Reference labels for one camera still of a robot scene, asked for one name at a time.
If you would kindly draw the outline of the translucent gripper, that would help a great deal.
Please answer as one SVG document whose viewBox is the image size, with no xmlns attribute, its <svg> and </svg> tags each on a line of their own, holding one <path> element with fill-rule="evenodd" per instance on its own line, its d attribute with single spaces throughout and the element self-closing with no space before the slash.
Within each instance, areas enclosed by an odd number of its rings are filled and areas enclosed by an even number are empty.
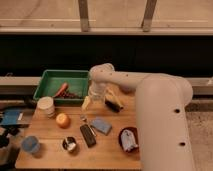
<svg viewBox="0 0 213 171">
<path fill-rule="evenodd" d="M 88 95 L 84 98 L 81 109 L 85 111 L 90 104 L 94 101 L 102 101 L 104 99 L 104 93 L 100 91 L 95 91 L 92 88 L 89 88 Z"/>
</svg>

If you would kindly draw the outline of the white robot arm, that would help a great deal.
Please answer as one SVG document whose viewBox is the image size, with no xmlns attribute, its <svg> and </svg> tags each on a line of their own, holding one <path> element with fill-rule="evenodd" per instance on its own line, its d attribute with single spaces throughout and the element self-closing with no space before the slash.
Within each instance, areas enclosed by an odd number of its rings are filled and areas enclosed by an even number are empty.
<svg viewBox="0 0 213 171">
<path fill-rule="evenodd" d="M 136 126 L 143 171 L 196 171 L 185 107 L 190 82 L 164 73 L 117 71 L 110 63 L 89 70 L 88 95 L 103 98 L 109 83 L 135 92 Z"/>
</svg>

